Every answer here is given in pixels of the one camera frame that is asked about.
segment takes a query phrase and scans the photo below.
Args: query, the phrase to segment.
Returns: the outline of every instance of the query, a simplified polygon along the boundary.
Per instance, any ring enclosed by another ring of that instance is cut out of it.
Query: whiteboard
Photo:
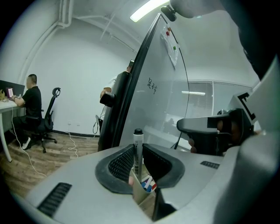
[[[136,128],[143,130],[144,143],[172,147],[179,139],[176,123],[185,118],[188,94],[174,99],[173,84],[182,82],[182,91],[188,91],[188,79],[181,54],[176,67],[168,55],[161,38],[165,25],[161,17],[136,84],[119,145],[130,144]]]

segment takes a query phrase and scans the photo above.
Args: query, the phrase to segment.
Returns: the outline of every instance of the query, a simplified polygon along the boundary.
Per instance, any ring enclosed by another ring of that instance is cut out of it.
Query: chair armrest
[[[33,117],[33,116],[26,116],[26,118],[28,118],[28,119],[32,119],[32,120],[37,120],[37,121],[39,121],[40,120],[40,118],[39,117]]]

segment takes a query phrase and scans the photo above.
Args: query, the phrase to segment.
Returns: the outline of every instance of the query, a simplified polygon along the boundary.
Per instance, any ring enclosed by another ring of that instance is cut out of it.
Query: ceiling light
[[[189,92],[189,91],[182,91],[183,94],[194,94],[194,95],[200,95],[205,96],[205,93],[202,92]]]
[[[144,4],[141,8],[139,8],[135,13],[132,14],[130,19],[133,22],[137,22],[140,20],[144,15],[151,12],[153,9],[163,5],[164,3],[169,2],[169,0],[150,0],[146,4]]]

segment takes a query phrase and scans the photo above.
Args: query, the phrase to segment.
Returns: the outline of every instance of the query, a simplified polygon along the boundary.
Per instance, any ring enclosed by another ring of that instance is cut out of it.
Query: desk
[[[0,102],[0,136],[1,136],[1,141],[2,141],[4,152],[5,152],[9,162],[12,162],[12,158],[10,156],[10,153],[9,153],[9,150],[8,150],[8,147],[6,144],[5,136],[4,136],[2,113],[11,110],[13,107],[17,107],[17,105],[15,104],[15,102],[13,102],[11,100],[9,100],[9,102],[6,102],[6,103]]]

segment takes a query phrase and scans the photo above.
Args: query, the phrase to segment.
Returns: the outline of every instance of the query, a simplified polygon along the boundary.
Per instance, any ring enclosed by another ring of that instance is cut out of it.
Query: black office chair
[[[48,107],[47,113],[45,114],[45,118],[41,119],[41,123],[34,128],[35,133],[38,133],[38,134],[31,135],[31,139],[33,142],[41,141],[42,146],[43,146],[43,153],[46,153],[44,140],[54,140],[54,143],[57,143],[56,139],[48,137],[48,132],[50,132],[53,129],[53,120],[52,120],[53,111],[51,112],[51,109],[53,107],[53,103],[54,103],[55,99],[60,95],[60,88],[59,87],[54,88],[52,91],[52,94],[53,94],[53,97],[49,103],[49,107]],[[40,120],[39,117],[27,116],[27,118],[32,119],[33,121]]]

